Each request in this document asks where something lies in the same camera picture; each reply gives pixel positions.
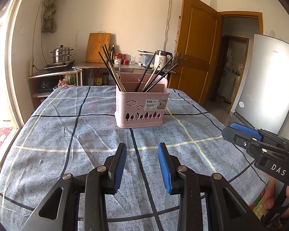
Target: blue gripper pad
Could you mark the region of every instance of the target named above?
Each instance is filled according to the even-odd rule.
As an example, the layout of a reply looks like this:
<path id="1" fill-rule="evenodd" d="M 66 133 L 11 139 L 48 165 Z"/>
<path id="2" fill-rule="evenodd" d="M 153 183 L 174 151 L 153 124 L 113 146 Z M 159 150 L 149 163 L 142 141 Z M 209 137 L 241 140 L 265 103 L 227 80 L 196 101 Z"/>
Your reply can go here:
<path id="1" fill-rule="evenodd" d="M 165 155 L 163 153 L 160 144 L 158 145 L 157 154 L 158 154 L 158 161 L 160 162 L 160 170 L 162 172 L 164 185 L 167 192 L 170 194 L 172 190 L 170 181 L 170 172 L 168 169 L 168 165 L 166 163 Z"/>
<path id="2" fill-rule="evenodd" d="M 255 129 L 251 129 L 249 127 L 246 127 L 244 125 L 241 125 L 237 122 L 234 122 L 230 125 L 230 127 L 240 131 L 240 132 L 243 132 L 243 133 L 246 133 L 248 134 L 249 136 L 252 136 L 254 138 L 256 138 L 258 141 L 261 141 L 262 139 L 262 135 L 259 134 L 259 132 Z"/>
<path id="3" fill-rule="evenodd" d="M 118 160 L 118 165 L 116 167 L 116 171 L 114 173 L 114 178 L 113 178 L 114 179 L 114 190 L 116 193 L 117 193 L 117 191 L 121 185 L 125 161 L 126 161 L 126 145 L 124 144 L 123 148 L 122 148 L 122 152 L 120 154 L 120 158 Z"/>

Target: door handle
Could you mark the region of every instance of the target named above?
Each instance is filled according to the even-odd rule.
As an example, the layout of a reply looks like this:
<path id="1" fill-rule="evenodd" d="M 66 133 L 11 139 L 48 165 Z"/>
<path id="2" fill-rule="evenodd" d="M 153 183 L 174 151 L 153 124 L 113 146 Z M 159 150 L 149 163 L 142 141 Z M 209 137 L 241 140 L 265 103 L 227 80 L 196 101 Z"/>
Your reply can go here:
<path id="1" fill-rule="evenodd" d="M 181 53 L 180 53 L 180 52 L 177 53 L 176 57 L 177 57 L 178 59 L 180 59 L 180 60 L 186 60 L 186 58 L 181 57 Z"/>

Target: shelf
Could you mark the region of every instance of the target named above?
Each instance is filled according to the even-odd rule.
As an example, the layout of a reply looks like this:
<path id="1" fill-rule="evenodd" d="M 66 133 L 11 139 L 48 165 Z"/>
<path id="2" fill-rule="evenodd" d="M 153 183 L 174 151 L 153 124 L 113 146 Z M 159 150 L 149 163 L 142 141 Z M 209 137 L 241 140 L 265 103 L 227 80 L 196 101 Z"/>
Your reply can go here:
<path id="1" fill-rule="evenodd" d="M 28 77 L 28 79 L 49 77 L 49 76 L 55 76 L 55 75 L 64 75 L 64 74 L 77 74 L 79 72 L 80 72 L 80 70 L 78 70 L 78 69 L 71 69 L 68 71 L 55 71 L 55 72 L 49 72 L 47 70 L 42 70 L 42 71 L 36 72 L 33 76 Z"/>
<path id="2" fill-rule="evenodd" d="M 50 94 L 51 92 L 35 93 L 32 97 L 34 98 L 48 97 Z"/>

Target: wooden door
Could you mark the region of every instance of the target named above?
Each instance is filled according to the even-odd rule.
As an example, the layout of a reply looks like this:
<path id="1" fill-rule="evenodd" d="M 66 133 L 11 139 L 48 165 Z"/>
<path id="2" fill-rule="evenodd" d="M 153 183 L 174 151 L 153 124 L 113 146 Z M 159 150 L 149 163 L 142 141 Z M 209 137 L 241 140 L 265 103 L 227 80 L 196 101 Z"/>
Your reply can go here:
<path id="1" fill-rule="evenodd" d="M 203 105 L 215 69 L 222 16 L 200 0 L 183 0 L 176 44 L 179 65 L 169 87 L 182 90 Z"/>

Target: refrigerator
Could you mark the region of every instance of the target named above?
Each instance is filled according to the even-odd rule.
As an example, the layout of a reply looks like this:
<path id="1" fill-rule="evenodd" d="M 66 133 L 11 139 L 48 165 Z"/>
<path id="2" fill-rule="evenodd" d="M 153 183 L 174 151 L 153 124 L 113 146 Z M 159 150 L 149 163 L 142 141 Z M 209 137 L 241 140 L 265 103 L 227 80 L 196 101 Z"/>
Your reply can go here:
<path id="1" fill-rule="evenodd" d="M 241 116 L 255 128 L 278 134 L 289 112 L 288 43 L 254 35 L 250 67 L 235 112 L 233 117 Z"/>

